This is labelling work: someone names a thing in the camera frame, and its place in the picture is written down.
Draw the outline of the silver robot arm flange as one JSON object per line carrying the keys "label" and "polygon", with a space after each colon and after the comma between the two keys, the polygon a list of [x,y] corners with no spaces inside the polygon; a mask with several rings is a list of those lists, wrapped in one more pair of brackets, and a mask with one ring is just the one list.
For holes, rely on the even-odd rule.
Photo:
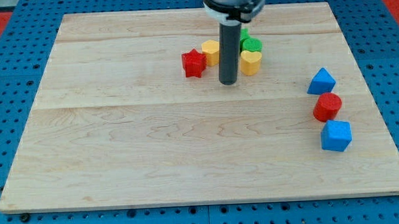
{"label": "silver robot arm flange", "polygon": [[206,13],[220,24],[250,23],[261,12],[266,0],[203,0]]}

